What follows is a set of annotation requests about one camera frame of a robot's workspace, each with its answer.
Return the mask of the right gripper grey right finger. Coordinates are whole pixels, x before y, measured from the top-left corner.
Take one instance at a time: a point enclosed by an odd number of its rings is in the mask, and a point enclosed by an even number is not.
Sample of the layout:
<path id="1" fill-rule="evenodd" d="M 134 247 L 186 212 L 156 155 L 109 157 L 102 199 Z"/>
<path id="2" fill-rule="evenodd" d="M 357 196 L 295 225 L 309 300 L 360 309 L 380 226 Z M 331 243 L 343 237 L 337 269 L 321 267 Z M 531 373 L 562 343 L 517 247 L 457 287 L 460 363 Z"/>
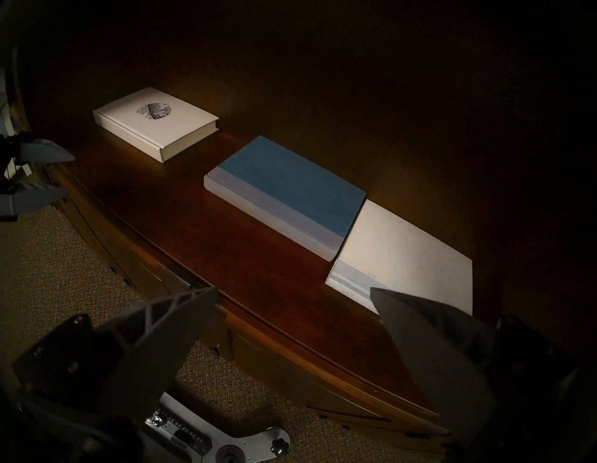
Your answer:
<path id="1" fill-rule="evenodd" d="M 577 363 L 514 316 L 495 328 L 385 288 L 370 299 L 404 366 L 452 436 L 448 462 L 519 462 L 545 437 Z"/>

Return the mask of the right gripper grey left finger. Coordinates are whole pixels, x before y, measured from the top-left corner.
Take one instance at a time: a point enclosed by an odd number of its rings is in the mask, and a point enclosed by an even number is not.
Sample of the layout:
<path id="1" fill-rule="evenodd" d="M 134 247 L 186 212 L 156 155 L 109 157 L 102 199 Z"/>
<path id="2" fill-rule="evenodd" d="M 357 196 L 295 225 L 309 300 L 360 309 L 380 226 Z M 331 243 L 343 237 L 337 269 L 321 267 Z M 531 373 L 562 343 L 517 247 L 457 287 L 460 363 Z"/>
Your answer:
<path id="1" fill-rule="evenodd" d="M 143 420 L 215 314 L 216 287 L 136 303 L 103 324 L 75 314 L 12 364 L 23 388 L 52 403 Z"/>

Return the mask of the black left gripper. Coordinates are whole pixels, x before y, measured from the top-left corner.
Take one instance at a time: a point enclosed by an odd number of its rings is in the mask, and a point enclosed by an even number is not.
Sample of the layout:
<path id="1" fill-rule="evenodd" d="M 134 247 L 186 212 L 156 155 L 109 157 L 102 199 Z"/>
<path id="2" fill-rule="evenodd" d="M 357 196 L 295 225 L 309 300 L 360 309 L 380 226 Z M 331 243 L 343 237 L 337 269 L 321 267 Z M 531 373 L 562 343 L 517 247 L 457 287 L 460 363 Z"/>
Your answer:
<path id="1" fill-rule="evenodd" d="M 1 173 L 11 160 L 17 165 L 29 163 L 71 162 L 75 157 L 56 143 L 35 139 L 31 132 L 1 135 Z M 19 216 L 37 211 L 66 198 L 69 191 L 34 182 L 15 182 L 1 176 L 1 221 L 16 221 Z"/>

